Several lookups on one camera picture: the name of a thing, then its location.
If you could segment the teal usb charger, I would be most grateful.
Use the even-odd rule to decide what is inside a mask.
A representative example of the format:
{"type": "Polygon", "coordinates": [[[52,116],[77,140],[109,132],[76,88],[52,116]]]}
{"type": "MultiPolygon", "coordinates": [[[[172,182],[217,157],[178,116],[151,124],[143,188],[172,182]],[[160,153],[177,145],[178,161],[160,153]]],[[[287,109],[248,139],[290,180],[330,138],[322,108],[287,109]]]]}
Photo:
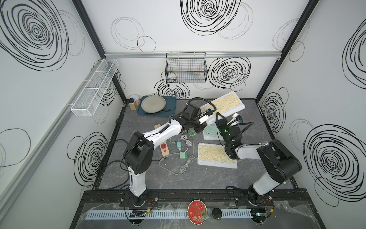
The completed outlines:
{"type": "Polygon", "coordinates": [[[177,149],[178,149],[179,151],[181,151],[181,148],[182,148],[181,142],[180,142],[180,141],[178,141],[178,142],[176,143],[176,145],[177,145],[177,149]]]}

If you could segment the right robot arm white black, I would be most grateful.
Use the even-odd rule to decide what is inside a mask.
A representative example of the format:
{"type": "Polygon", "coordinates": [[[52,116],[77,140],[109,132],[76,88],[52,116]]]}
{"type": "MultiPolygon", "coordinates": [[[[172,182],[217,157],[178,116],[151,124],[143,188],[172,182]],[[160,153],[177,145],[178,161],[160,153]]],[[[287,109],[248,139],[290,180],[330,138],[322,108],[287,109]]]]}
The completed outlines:
{"type": "Polygon", "coordinates": [[[215,124],[224,140],[224,150],[232,160],[254,159],[262,161],[266,172],[247,191],[246,198],[252,205],[265,201],[269,192],[302,170],[299,160],[277,139],[267,143],[245,144],[243,133],[254,123],[243,122],[240,116],[228,121],[220,113],[215,124]]]}

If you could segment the green wireless keyboard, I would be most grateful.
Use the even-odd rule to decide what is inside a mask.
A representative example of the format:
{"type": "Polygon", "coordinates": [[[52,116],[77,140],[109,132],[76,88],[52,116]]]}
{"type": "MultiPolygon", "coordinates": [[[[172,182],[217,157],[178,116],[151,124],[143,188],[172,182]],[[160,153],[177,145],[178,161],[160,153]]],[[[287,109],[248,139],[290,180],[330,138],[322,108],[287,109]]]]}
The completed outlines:
{"type": "Polygon", "coordinates": [[[210,141],[223,140],[222,136],[218,133],[219,130],[216,124],[207,125],[204,129],[204,140],[210,140],[210,141]]]}

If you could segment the green usb charger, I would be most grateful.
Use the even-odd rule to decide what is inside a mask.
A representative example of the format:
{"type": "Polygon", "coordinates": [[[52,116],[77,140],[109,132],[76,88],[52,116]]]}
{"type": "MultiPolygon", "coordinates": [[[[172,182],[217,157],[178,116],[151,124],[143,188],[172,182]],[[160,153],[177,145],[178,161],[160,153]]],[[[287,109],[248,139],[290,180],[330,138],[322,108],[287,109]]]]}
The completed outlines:
{"type": "Polygon", "coordinates": [[[186,152],[180,153],[180,159],[184,160],[188,158],[188,154],[186,152]]]}

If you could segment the yellow wireless keyboard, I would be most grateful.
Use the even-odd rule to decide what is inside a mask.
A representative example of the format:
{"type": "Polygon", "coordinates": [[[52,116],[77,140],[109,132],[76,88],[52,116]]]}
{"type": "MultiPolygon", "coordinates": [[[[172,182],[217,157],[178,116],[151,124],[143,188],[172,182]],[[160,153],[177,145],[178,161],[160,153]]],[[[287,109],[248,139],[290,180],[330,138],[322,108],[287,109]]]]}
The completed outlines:
{"type": "Polygon", "coordinates": [[[237,161],[230,159],[224,146],[199,143],[197,164],[227,169],[237,169],[237,161]]]}
{"type": "Polygon", "coordinates": [[[215,105],[216,111],[205,121],[207,125],[213,124],[215,122],[216,112],[219,112],[224,117],[229,117],[234,113],[245,109],[245,105],[239,99],[236,92],[227,93],[213,100],[211,103],[215,105]]]}

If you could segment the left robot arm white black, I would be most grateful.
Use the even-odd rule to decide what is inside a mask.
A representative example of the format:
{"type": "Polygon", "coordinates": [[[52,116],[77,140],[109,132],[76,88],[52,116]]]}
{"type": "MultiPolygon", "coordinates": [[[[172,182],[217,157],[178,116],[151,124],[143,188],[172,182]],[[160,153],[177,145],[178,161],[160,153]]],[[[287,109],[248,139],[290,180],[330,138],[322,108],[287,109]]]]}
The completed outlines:
{"type": "Polygon", "coordinates": [[[207,126],[207,120],[217,112],[216,106],[201,97],[190,99],[182,112],[171,116],[169,121],[150,132],[135,132],[123,154],[129,171],[129,188],[125,192],[125,203],[142,206],[147,198],[146,170],[150,167],[153,152],[163,142],[182,132],[194,129],[200,133],[207,126]]]}

